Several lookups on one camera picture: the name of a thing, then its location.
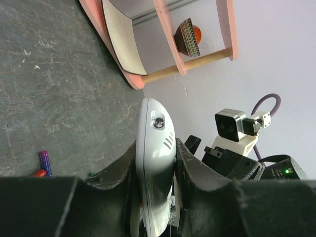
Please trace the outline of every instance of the gray table surface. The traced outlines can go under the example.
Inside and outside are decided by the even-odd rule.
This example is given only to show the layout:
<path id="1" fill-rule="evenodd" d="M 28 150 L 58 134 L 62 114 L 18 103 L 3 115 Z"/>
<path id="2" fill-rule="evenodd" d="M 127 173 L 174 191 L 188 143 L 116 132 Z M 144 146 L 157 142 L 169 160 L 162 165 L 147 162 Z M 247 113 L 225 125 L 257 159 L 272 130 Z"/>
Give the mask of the gray table surface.
<path id="1" fill-rule="evenodd" d="M 136 139 L 132 89 L 78 0 L 0 2 L 0 176 L 86 178 Z"/>

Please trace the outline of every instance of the beige curved panel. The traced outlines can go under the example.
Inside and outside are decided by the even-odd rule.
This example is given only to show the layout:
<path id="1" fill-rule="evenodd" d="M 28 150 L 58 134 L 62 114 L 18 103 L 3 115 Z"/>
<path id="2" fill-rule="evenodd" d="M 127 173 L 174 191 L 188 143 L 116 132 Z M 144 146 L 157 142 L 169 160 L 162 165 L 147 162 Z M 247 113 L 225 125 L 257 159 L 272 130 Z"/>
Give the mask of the beige curved panel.
<path id="1" fill-rule="evenodd" d="M 122 69 L 137 75 L 147 75 L 138 53 L 132 19 L 109 0 L 102 0 L 102 8 L 109 38 Z"/>

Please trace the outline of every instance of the wooden dowel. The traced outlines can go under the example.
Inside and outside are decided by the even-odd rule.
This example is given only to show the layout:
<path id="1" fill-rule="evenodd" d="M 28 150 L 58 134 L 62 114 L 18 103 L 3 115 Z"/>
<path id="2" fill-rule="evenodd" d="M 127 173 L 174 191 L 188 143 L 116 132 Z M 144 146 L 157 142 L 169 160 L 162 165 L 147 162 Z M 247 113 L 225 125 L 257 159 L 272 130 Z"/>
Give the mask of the wooden dowel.
<path id="1" fill-rule="evenodd" d="M 229 55 L 230 55 L 229 49 L 225 48 L 225 49 L 222 49 L 220 51 L 210 53 L 210 54 L 207 54 L 207 55 L 199 57 L 199 58 L 192 59 L 188 62 L 185 62 L 184 65 L 185 65 L 187 70 L 190 70 L 192 68 L 197 68 L 199 66 L 203 66 L 205 64 L 212 63 L 212 62 L 221 60 L 223 58 L 227 58 L 227 57 L 229 57 Z M 152 81 L 155 81 L 155 80 L 158 80 L 161 78 L 165 78 L 167 76 L 176 74 L 178 72 L 179 71 L 178 71 L 177 66 L 174 65 L 174 66 L 171 66 L 168 68 L 161 69 L 157 72 L 150 73 L 146 76 L 143 76 L 142 81 L 143 81 L 143 83 L 147 84 L 149 82 L 152 82 Z"/>

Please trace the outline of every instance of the blue marker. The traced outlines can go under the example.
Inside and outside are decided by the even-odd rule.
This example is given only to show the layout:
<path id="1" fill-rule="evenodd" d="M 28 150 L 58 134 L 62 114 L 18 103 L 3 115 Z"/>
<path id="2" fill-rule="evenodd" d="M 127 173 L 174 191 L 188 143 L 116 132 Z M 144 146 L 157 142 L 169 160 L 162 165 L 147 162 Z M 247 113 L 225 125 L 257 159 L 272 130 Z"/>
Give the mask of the blue marker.
<path id="1" fill-rule="evenodd" d="M 49 163 L 49 157 L 47 151 L 42 151 L 39 153 L 39 158 L 41 162 L 41 167 L 46 171 L 46 176 L 51 177 L 51 169 Z"/>

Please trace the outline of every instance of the patterned bowl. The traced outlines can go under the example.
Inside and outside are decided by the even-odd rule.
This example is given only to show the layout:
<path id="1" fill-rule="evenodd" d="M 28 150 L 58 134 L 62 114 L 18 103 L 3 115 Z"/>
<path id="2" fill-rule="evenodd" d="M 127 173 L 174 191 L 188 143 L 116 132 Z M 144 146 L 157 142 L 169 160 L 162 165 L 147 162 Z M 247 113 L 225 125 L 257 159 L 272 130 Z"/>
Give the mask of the patterned bowl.
<path id="1" fill-rule="evenodd" d="M 201 30 L 192 24 L 191 18 L 182 22 L 174 35 L 178 51 L 186 56 L 200 56 L 198 43 L 201 40 Z"/>

